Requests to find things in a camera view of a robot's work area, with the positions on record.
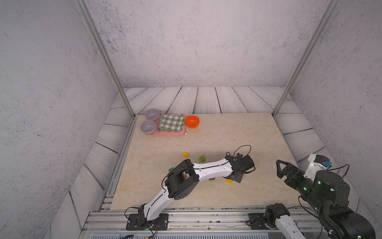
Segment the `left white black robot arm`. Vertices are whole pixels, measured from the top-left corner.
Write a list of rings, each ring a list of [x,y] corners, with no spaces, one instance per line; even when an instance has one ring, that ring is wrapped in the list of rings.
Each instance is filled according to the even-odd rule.
[[[156,220],[173,201],[187,197],[199,182],[223,177],[240,183],[245,174],[255,169],[254,161],[249,155],[227,154],[219,161],[206,164],[192,163],[190,159],[186,159],[164,177],[158,195],[149,203],[141,205],[138,209],[138,222],[144,225]]]

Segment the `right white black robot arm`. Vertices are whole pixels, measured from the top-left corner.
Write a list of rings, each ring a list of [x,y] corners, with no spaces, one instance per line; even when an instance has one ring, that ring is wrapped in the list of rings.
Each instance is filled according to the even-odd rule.
[[[332,170],[318,170],[313,179],[291,163],[277,160],[277,176],[315,210],[331,239],[375,239],[372,224],[348,207],[350,186]]]

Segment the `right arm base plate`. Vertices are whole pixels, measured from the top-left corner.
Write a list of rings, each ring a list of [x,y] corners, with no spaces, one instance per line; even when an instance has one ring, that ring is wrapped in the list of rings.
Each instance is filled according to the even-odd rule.
[[[246,225],[252,230],[266,230],[265,214],[264,213],[250,213],[248,214],[249,220],[246,221]]]

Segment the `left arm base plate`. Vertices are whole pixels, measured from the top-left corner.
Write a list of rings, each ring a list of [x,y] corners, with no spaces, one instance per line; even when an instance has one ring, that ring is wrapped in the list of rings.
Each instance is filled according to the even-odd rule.
[[[160,214],[159,217],[152,221],[146,221],[143,216],[138,214],[130,214],[127,217],[127,231],[143,231],[143,230],[157,230],[166,231],[168,229],[169,215]]]

